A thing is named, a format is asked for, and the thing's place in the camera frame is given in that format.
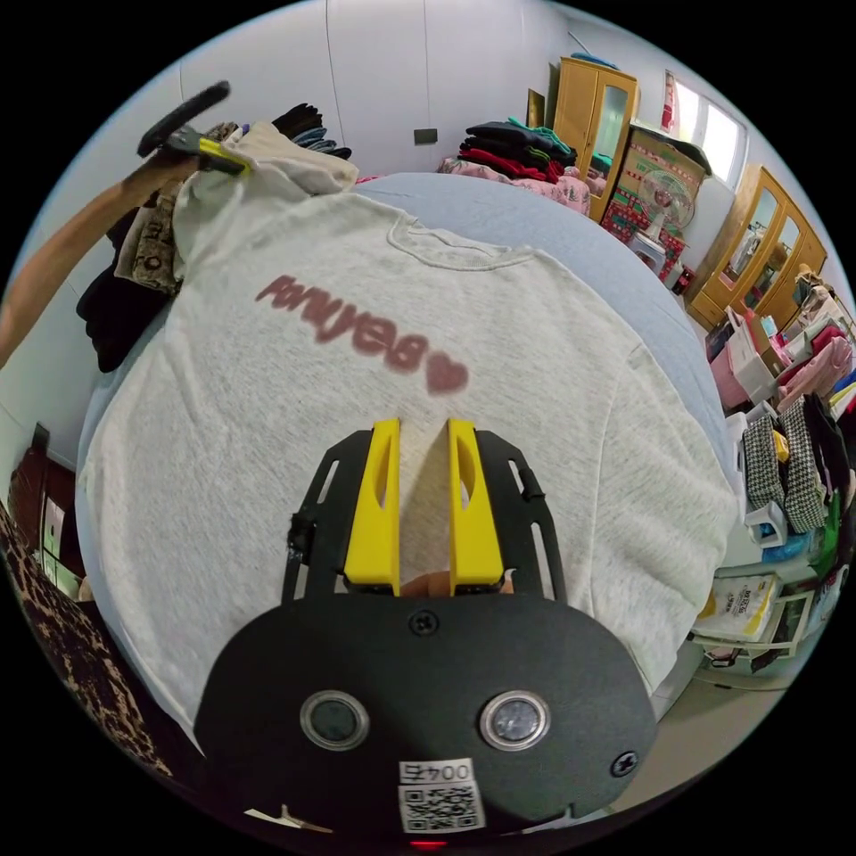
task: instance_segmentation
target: bed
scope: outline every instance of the bed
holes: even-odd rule
[[[506,247],[539,248],[571,269],[637,332],[671,380],[686,410],[704,431],[723,471],[728,471],[729,443],[719,397],[695,332],[659,280],[596,223],[520,188],[457,175],[398,174],[360,184],[352,192],[401,208],[428,228]],[[79,471],[95,429],[168,314],[169,308],[152,322],[116,372],[100,378],[80,437]],[[81,554],[95,602],[133,667],[133,651],[123,631],[123,614],[111,599],[81,484],[76,508]],[[145,604],[136,604],[135,608],[145,609]],[[142,674],[140,677],[155,700],[168,710],[170,700],[162,694],[157,681]]]

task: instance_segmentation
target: plastic bag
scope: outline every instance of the plastic bag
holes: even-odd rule
[[[781,585],[775,574],[714,579],[693,632],[735,642],[757,642],[770,621]]]

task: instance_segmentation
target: floor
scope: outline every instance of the floor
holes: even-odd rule
[[[645,803],[709,769],[737,748],[785,690],[725,689],[699,679],[660,721],[654,748],[613,811]]]

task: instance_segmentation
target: leopard print fabric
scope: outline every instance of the leopard print fabric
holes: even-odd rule
[[[0,554],[30,628],[66,688],[120,748],[152,772],[172,779],[110,643],[39,570],[2,503]]]
[[[216,125],[205,136],[217,143],[231,136],[238,126],[234,122]],[[183,182],[170,182],[158,194],[153,208],[141,208],[138,221],[132,226],[119,253],[117,274],[135,283],[175,297],[181,283],[172,274],[176,255],[175,237],[172,234],[172,212]]]

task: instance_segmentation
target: person's arm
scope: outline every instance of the person's arm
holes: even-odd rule
[[[195,161],[170,163],[156,155],[124,181],[93,199],[21,269],[0,307],[0,369],[24,341],[47,304],[107,231],[168,181],[187,178]]]

